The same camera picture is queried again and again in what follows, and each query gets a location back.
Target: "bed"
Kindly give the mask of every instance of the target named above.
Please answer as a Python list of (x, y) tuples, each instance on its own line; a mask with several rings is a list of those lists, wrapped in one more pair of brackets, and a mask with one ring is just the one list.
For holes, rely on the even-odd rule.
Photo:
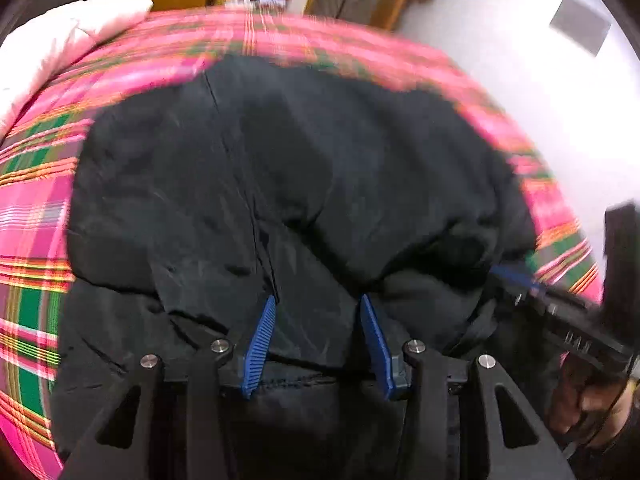
[(308, 63), (395, 90), (439, 91), (521, 178), (538, 235), (530, 268), (541, 280), (600, 299), (591, 248), (540, 154), (445, 54), (368, 28), (299, 16), (152, 13), (49, 81), (0, 144), (0, 430), (39, 479), (57, 478), (62, 469), (49, 430), (49, 394), (59, 362), (58, 313), (74, 280), (64, 232), (84, 136), (101, 108), (188, 80), (227, 52)]

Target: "floor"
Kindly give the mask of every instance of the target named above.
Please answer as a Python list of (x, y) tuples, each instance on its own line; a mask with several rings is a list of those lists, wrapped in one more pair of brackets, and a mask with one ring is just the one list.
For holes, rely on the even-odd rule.
[(640, 61), (616, 23), (596, 57), (549, 28), (560, 1), (411, 4), (399, 34), (447, 52), (524, 129), (603, 266), (605, 209), (640, 200)]

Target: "human hand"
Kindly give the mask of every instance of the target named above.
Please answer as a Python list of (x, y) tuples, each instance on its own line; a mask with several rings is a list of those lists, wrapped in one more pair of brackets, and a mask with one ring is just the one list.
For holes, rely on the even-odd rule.
[[(590, 378), (591, 370), (592, 368), (582, 360), (572, 355), (567, 356), (562, 365), (561, 379), (553, 392), (547, 416), (547, 425), (551, 430), (565, 434), (578, 423), (583, 412), (604, 414), (615, 401), (624, 381), (584, 387)], [(635, 383), (629, 381), (598, 434), (596, 436), (593, 436), (593, 433), (581, 435), (580, 441), (588, 442), (588, 447), (597, 448), (605, 446), (614, 439), (624, 428), (631, 414), (634, 389)]]

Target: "black jacket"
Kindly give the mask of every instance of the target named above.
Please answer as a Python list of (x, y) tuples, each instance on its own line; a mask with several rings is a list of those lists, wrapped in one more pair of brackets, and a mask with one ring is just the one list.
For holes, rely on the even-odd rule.
[(141, 355), (193, 354), (194, 334), (228, 333), (271, 293), (270, 361), (250, 402), (225, 401), (232, 438), (263, 431), (259, 453), (285, 453), (292, 476), (372, 478), (393, 465), (403, 407), (361, 381), (357, 299), (452, 351), (487, 307), (489, 267), (533, 250), (535, 233), (502, 154), (438, 95), (226, 57), (97, 118), (67, 241), (63, 456)]

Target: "plaid bedsheet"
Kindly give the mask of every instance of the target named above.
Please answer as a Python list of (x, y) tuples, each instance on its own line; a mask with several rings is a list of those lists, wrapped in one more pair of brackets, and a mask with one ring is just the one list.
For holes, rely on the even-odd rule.
[(0, 428), (38, 478), (57, 478), (62, 467), (49, 429), (49, 393), (60, 303), (74, 279), (64, 230), (82, 140), (100, 108), (188, 80), (227, 52), (305, 62), (396, 90), (441, 92), (521, 177), (538, 232), (532, 269), (547, 282), (600, 297), (591, 249), (532, 143), (443, 53), (297, 16), (155, 13), (50, 81), (0, 144)]

